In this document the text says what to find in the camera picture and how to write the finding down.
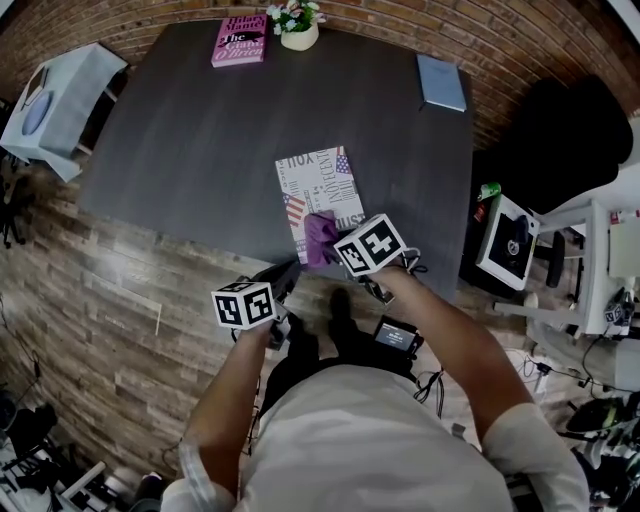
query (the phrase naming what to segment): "wrist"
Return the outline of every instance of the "wrist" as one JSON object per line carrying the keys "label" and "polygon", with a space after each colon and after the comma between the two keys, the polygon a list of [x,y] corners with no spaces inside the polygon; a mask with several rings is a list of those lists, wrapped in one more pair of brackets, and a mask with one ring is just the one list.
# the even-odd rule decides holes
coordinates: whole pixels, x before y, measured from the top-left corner
{"label": "wrist", "polygon": [[404,268],[393,265],[384,267],[377,272],[374,272],[369,277],[379,285],[382,285],[385,288],[390,288],[395,281],[402,279],[403,276],[407,275],[407,271]]}
{"label": "wrist", "polygon": [[265,322],[247,331],[242,331],[238,337],[238,343],[251,343],[266,347],[269,344],[271,324],[273,322]]}

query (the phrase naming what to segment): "black pants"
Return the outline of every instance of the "black pants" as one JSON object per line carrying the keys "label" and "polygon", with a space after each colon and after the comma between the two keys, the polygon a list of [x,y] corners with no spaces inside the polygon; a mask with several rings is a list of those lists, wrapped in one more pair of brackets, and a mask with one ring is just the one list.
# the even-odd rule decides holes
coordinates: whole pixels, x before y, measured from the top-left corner
{"label": "black pants", "polygon": [[338,357],[322,361],[318,356],[318,338],[307,333],[295,316],[291,315],[289,321],[289,353],[269,376],[260,415],[299,382],[339,364],[379,368],[412,382],[416,380],[411,374],[413,359],[407,353],[375,341],[370,334],[360,331],[351,318],[329,321],[329,336],[336,345]]}

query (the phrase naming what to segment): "flower pot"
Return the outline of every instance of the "flower pot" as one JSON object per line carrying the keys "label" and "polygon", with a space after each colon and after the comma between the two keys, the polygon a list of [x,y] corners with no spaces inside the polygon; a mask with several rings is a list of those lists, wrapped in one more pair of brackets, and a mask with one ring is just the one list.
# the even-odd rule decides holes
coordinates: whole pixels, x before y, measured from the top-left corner
{"label": "flower pot", "polygon": [[280,42],[285,48],[303,52],[304,50],[308,50],[314,45],[314,43],[318,40],[319,35],[320,33],[318,31],[318,24],[312,23],[311,27],[309,27],[309,29],[305,30],[304,32],[283,33],[280,37]]}

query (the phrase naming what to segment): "floor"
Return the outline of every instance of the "floor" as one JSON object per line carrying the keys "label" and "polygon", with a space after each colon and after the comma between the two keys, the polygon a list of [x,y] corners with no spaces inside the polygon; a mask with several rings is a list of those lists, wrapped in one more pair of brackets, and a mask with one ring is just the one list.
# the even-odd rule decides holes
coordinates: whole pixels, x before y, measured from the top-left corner
{"label": "floor", "polygon": [[[22,394],[33,381],[29,357],[35,352],[42,377],[24,402],[54,405],[56,440],[75,442],[89,460],[104,460],[112,469],[174,476],[172,447],[233,344],[228,331],[216,325],[210,291],[265,265],[87,215],[75,204],[81,177],[62,185],[38,166],[20,172],[29,176],[37,199],[21,224],[26,245],[0,248],[0,291],[8,326],[25,350],[0,329],[0,380]],[[542,272],[534,269],[536,282]],[[332,350],[325,334],[327,299],[337,285],[303,275],[287,302],[320,335],[326,354]],[[559,296],[571,288],[568,282]],[[382,308],[364,290],[349,290],[361,329],[373,331]],[[491,302],[460,283],[457,305],[491,329],[533,390],[536,373],[525,365],[531,344],[524,320],[490,314]],[[393,307],[389,313],[401,319]],[[269,352],[262,391],[285,350]],[[537,352],[535,358],[543,360]],[[438,368],[428,348],[421,349],[416,369]],[[552,374],[536,395],[553,424],[567,418],[567,400],[586,398],[576,382]],[[466,437],[473,442],[464,395],[447,377],[445,390],[445,426],[469,427]],[[434,397],[425,406],[434,408]]]}

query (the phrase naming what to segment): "brick wall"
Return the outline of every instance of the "brick wall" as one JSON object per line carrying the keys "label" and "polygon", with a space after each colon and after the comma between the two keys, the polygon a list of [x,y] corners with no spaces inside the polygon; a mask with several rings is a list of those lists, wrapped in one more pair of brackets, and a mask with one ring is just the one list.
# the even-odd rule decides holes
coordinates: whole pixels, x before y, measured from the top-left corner
{"label": "brick wall", "polygon": [[[0,34],[0,95],[35,66],[100,41],[133,69],[170,23],[252,14],[267,0],[18,0]],[[531,84],[598,74],[631,113],[640,54],[605,0],[327,0],[328,26],[453,61],[473,80],[475,142],[499,136]]]}

